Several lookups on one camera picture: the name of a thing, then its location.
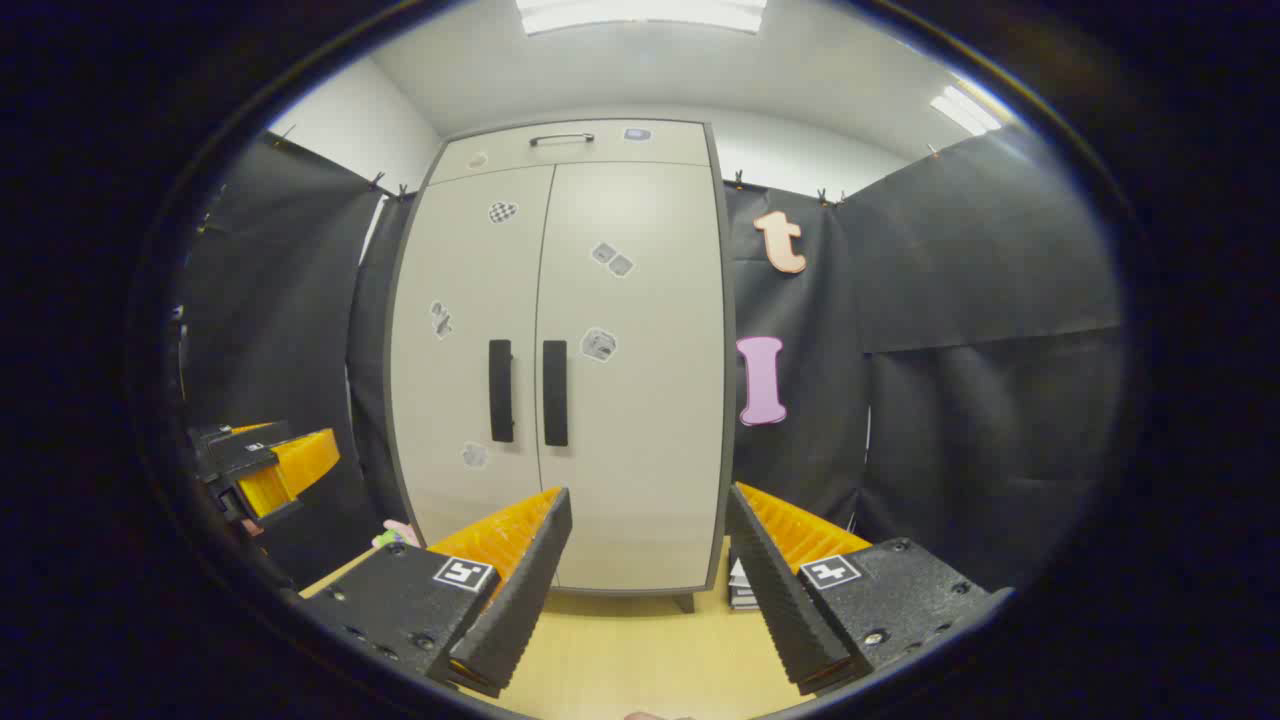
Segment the grey double-door shoe cabinet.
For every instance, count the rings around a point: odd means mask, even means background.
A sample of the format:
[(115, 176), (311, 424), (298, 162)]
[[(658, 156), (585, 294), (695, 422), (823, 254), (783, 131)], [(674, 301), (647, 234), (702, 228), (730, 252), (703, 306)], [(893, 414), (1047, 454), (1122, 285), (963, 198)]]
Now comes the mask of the grey double-door shoe cabinet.
[(728, 238), (704, 122), (447, 140), (387, 311), (387, 429), (422, 542), (559, 488), (556, 589), (709, 589), (733, 456)]

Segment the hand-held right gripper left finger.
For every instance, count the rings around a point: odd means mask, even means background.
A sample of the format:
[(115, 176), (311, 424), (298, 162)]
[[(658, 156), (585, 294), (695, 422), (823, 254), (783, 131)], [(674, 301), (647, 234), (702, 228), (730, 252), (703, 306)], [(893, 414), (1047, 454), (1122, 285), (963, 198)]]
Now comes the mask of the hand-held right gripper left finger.
[(553, 487), (428, 547), (388, 542), (300, 606), (408, 682), (495, 698), (529, 646), (572, 524), (570, 492)]

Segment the black backdrop cloth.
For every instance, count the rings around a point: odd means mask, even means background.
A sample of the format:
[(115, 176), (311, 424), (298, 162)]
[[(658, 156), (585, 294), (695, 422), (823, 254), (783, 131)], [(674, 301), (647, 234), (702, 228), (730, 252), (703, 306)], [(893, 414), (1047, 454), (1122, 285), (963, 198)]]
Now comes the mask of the black backdrop cloth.
[[(730, 486), (987, 588), (1023, 587), (1102, 477), (1126, 366), (1108, 233), (1055, 151), (1007, 127), (849, 199), (723, 182), (733, 291)], [(339, 462), (265, 536), (301, 583), (412, 525), (387, 429), (403, 202), (264, 140), (175, 283), (186, 427), (330, 428)]]

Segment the grey cabinet flap panel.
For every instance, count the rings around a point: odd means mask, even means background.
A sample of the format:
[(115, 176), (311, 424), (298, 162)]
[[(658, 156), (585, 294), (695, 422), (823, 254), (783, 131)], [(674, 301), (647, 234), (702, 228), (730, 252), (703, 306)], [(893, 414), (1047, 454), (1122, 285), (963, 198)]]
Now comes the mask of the grey cabinet flap panel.
[[(541, 135), (591, 132), (593, 143), (532, 149)], [(708, 167), (704, 124), (680, 120), (590, 119), (516, 126), (444, 143), (428, 182), (438, 184), (499, 170), (591, 161), (657, 161)]]

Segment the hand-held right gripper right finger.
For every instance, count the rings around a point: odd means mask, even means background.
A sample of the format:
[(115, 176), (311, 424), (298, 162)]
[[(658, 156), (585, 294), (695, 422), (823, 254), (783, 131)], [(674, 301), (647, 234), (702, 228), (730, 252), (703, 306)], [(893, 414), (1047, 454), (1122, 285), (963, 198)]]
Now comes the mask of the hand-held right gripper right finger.
[(803, 694), (896, 673), (987, 621), (989, 591), (906, 537), (872, 543), (737, 483), (726, 528), (787, 679)]

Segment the black door handle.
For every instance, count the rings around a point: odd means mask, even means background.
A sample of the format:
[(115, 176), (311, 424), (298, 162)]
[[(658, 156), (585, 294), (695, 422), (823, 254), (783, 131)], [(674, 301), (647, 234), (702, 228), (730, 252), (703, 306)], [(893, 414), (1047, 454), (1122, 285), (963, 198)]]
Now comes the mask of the black door handle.
[(543, 351), (543, 434), (550, 447), (570, 445), (568, 346), (563, 340), (545, 340)]
[(498, 443), (515, 441), (512, 343), (490, 340), (488, 343), (489, 421), (492, 439)]

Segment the grey cabinet door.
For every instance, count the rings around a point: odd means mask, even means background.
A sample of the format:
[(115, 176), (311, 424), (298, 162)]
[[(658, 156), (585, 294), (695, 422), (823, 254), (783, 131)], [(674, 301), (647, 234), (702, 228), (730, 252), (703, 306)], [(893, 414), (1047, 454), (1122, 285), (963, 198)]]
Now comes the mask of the grey cabinet door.
[[(680, 594), (709, 582), (728, 402), (716, 192), (708, 167), (554, 169), (536, 360), (541, 478), (572, 506), (563, 591)], [(545, 340), (568, 346), (567, 447), (544, 443)]]
[[(428, 186), (396, 278), (389, 428), (422, 546), (543, 492), (535, 320), (552, 167)], [(488, 343), (512, 343), (515, 441), (492, 439)]]

